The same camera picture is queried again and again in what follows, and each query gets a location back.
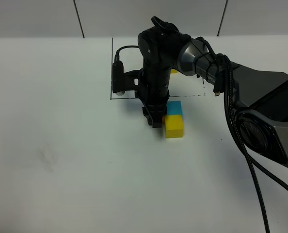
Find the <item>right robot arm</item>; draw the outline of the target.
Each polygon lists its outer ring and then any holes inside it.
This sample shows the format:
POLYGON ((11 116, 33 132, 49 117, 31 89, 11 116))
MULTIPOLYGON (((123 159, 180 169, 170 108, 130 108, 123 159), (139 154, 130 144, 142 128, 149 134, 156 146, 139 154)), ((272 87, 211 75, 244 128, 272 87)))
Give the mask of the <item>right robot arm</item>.
POLYGON ((228 118, 243 144, 288 167, 288 75, 231 62, 216 54, 204 38, 183 34, 158 17, 151 20, 153 27, 138 35, 143 67, 125 72, 116 56, 112 91, 133 90, 148 123, 159 128, 167 112, 171 70, 200 77, 213 85, 215 95, 224 95, 228 118))

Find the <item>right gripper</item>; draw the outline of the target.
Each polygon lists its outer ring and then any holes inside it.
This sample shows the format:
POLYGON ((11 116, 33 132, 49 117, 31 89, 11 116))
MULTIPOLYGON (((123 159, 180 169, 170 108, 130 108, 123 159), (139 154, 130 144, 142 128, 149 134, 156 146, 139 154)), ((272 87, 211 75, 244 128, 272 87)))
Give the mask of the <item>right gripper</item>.
POLYGON ((127 85, 130 84, 125 90, 134 90, 135 97, 145 105, 142 111, 148 125, 161 128, 163 117, 167 115, 165 105, 169 99, 170 69, 133 70, 124 73, 124 79, 127 85))

